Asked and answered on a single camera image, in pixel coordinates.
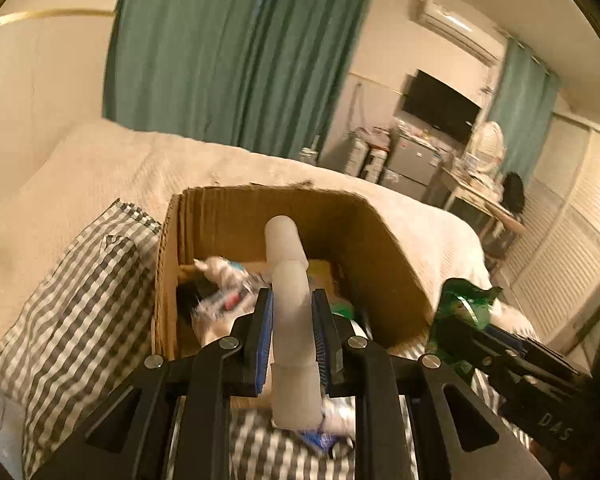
green curtain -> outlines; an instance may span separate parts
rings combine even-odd
[[[500,171],[517,173],[524,182],[542,152],[560,86],[558,76],[533,55],[517,39],[509,40],[488,118],[500,125],[507,146]]]
[[[103,115],[296,158],[324,138],[369,0],[118,0]]]

smartphone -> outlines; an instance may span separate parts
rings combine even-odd
[[[25,410],[0,391],[0,463],[13,480],[22,480]]]

white cloth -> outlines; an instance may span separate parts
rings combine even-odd
[[[365,197],[395,235],[431,304],[450,277],[490,286],[477,235],[445,211],[293,160],[99,120],[76,128],[0,204],[0,338],[62,250],[118,197],[161,220],[171,195],[187,187],[303,181]]]

green plastic bag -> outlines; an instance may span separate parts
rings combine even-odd
[[[439,348],[436,339],[436,325],[441,319],[457,316],[465,323],[474,325],[479,330],[484,330],[491,322],[493,301],[501,291],[502,289],[499,286],[483,290],[462,278],[450,278],[442,284],[440,301],[429,332],[426,353],[437,355],[441,361],[451,366],[456,374],[469,385],[471,385],[471,379],[474,376],[474,367],[464,359],[452,357],[442,348]]]

red object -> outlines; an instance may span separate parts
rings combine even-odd
[[[224,302],[225,310],[233,310],[240,303],[240,292],[236,292],[232,297]]]

